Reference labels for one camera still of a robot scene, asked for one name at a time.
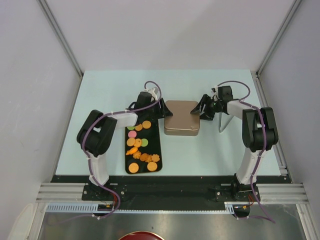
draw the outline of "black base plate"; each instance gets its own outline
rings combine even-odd
[[[255,193],[252,193],[252,191],[244,191],[232,194],[231,187],[225,185],[218,185],[214,190],[217,202],[249,202],[249,196],[251,196],[252,199],[255,199],[254,194],[260,201],[260,193],[257,186],[254,187]]]

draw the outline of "round cookie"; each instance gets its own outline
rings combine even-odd
[[[130,173],[135,174],[139,170],[139,165],[137,163],[133,162],[129,165],[128,169],[129,169]]]
[[[144,121],[144,122],[142,123],[142,127],[143,127],[144,129],[149,129],[149,128],[151,128],[151,122],[150,122],[150,121]]]
[[[138,132],[141,131],[142,128],[143,128],[142,124],[139,124],[138,126],[135,126],[135,130],[138,131]]]
[[[136,131],[130,131],[128,132],[128,137],[129,138],[135,138],[137,136],[137,132]]]
[[[127,144],[129,147],[132,147],[133,145],[135,145],[135,142],[136,142],[136,139],[133,138],[133,137],[130,137],[130,138],[128,138],[128,140],[126,141],[126,144]]]
[[[137,138],[134,142],[134,146],[137,148],[141,147],[141,144],[142,144],[142,141],[140,138]]]
[[[150,172],[154,172],[157,170],[158,165],[155,162],[149,162],[148,165],[146,166]]]
[[[144,153],[144,154],[142,154],[142,155],[140,156],[140,160],[141,160],[142,162],[145,162],[145,161],[147,161],[148,157],[149,157],[149,155],[148,155],[147,153]]]
[[[149,141],[145,138],[141,139],[141,147],[146,147],[148,146]]]

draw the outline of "green candy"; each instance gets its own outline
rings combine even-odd
[[[141,143],[141,147],[146,147],[146,146],[148,145],[148,143],[149,143],[148,140],[145,139],[145,138],[142,138],[142,139],[141,139],[141,142],[142,142],[142,143]]]

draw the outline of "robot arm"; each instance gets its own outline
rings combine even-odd
[[[234,99],[230,86],[220,86],[212,90],[214,92],[213,97],[209,97],[206,94],[203,95],[199,104],[191,111],[191,114],[201,114],[201,119],[213,120],[215,113],[225,113],[242,120],[242,141],[246,149],[241,166],[235,174],[236,184],[238,192],[251,191],[251,176],[264,146],[263,126],[261,126],[258,111]],[[278,142],[278,131],[273,109],[271,107],[263,107],[260,111],[266,132],[266,151],[261,156],[262,160],[272,146]],[[261,160],[253,174],[253,183],[257,181],[257,172]]]
[[[146,118],[157,120],[172,116],[172,112],[167,108],[163,98],[158,103],[149,107],[158,100],[158,88],[145,89],[140,92],[138,98],[123,113],[110,114],[102,118],[87,135],[84,148],[90,155],[91,168],[97,181],[104,185],[109,180],[107,172],[106,151],[109,149],[114,131],[116,129],[135,126],[142,123]],[[80,129],[76,141],[82,145],[85,135],[92,128],[94,122],[104,114],[98,110],[92,110]],[[90,181],[98,185],[93,177]]]

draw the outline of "black tray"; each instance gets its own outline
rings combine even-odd
[[[161,155],[161,145],[160,145],[160,133],[159,133],[159,123],[158,120],[150,120],[147,119],[148,121],[151,122],[151,127],[149,129],[143,128],[141,131],[136,131],[136,139],[147,139],[148,140],[148,145],[147,146],[141,146],[138,148],[138,150],[141,152],[141,154],[158,154],[160,157],[160,160],[156,162],[157,164],[157,169],[155,171],[149,171],[147,168],[148,163],[141,161],[140,159],[134,159],[133,155],[125,155],[125,171],[128,174],[141,174],[141,173],[154,173],[158,172],[162,169],[162,155]],[[124,149],[126,152],[132,148],[132,146],[127,145],[127,140],[129,139],[128,133],[130,130],[128,128],[125,128],[125,141],[124,141]],[[129,165],[132,163],[137,163],[139,165],[139,170],[136,173],[131,173],[129,171]]]

